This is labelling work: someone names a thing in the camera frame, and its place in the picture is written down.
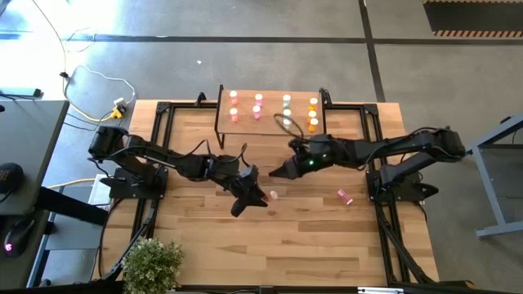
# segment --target floor mat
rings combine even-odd
[[[437,37],[521,38],[523,2],[426,0],[423,7]]]

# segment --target table leg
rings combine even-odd
[[[44,187],[40,188],[40,194],[34,207],[64,216],[71,216],[95,225],[104,225],[107,218],[107,211],[102,208],[78,201]]]

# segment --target pink cup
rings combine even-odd
[[[263,95],[262,94],[256,94],[254,96],[254,99],[256,100],[256,105],[261,107],[262,104],[263,104]]]
[[[229,96],[230,96],[230,103],[232,105],[237,105],[238,104],[238,92],[237,91],[231,91],[229,93]]]
[[[238,110],[237,109],[230,109],[229,114],[230,114],[230,120],[233,123],[238,122]]]
[[[253,113],[254,113],[254,119],[260,119],[262,116],[262,109],[258,105],[254,105],[253,107]]]

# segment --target yellow plug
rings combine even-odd
[[[123,118],[123,114],[118,110],[117,107],[113,108],[113,113],[110,115],[111,118]]]

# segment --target computer mouse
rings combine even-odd
[[[32,215],[17,221],[7,232],[3,241],[3,251],[8,257],[18,257],[25,251],[27,241],[34,227]]]

